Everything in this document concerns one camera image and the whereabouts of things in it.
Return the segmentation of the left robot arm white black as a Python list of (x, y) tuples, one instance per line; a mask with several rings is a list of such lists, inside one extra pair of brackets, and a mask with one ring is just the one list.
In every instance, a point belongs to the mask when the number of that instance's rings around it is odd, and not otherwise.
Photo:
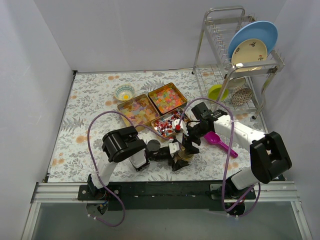
[(167, 161), (173, 171), (189, 165), (187, 160), (179, 156), (182, 151), (178, 141), (171, 140), (167, 146), (161, 146), (155, 139), (145, 142), (133, 126), (113, 130), (103, 136), (102, 154), (98, 162), (91, 146), (88, 147), (95, 172), (88, 176), (87, 186), (89, 194), (95, 200), (106, 196), (111, 175), (118, 163), (125, 160), (129, 160), (137, 171), (148, 167), (150, 161)]

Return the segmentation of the tin of jelly candies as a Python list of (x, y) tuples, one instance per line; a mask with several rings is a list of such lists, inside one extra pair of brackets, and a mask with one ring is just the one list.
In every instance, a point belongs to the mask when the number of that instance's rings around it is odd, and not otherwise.
[(146, 94), (141, 94), (117, 106), (120, 113), (131, 120), (134, 126), (151, 126), (151, 122), (160, 116), (160, 113)]

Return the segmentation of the tin of star candies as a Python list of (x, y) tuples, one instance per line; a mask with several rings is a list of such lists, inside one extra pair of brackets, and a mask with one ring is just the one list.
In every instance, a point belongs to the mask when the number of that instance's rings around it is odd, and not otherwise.
[(188, 102), (172, 82), (149, 92), (147, 95), (161, 115), (177, 108), (184, 108)]

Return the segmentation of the magenta plastic scoop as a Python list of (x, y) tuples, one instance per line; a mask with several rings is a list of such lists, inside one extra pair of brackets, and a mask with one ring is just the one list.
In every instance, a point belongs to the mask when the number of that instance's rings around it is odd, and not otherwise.
[(211, 145), (217, 146), (221, 150), (223, 150), (225, 153), (228, 153), (229, 146), (224, 143), (220, 136), (216, 134), (213, 131), (208, 132), (205, 136), (204, 139)]

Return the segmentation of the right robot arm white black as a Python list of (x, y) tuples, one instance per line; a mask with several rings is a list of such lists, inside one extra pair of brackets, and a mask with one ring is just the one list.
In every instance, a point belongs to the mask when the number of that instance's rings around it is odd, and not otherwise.
[(187, 155), (198, 154), (201, 138), (210, 132), (230, 137), (250, 154), (250, 166), (230, 177), (223, 178), (221, 195), (237, 199), (249, 187), (268, 184), (292, 167), (292, 162), (281, 135), (275, 131), (265, 133), (236, 122), (231, 112), (211, 111), (204, 102), (191, 109), (197, 119), (194, 126), (187, 125), (182, 145)]

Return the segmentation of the gold round tin lid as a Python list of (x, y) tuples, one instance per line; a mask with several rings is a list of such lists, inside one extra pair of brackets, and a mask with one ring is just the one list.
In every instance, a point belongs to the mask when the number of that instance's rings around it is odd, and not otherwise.
[(187, 154), (185, 150), (181, 150), (177, 153), (178, 157), (183, 160), (190, 162), (194, 158), (194, 154)]

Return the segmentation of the tin of lollipops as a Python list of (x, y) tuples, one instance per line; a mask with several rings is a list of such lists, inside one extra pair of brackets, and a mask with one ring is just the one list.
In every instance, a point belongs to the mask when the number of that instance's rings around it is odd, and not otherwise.
[(172, 128), (172, 122), (179, 120), (183, 109), (178, 107), (162, 116), (159, 116), (150, 122), (150, 126), (160, 135), (157, 138), (161, 142), (166, 140), (163, 138), (171, 138), (176, 133)]

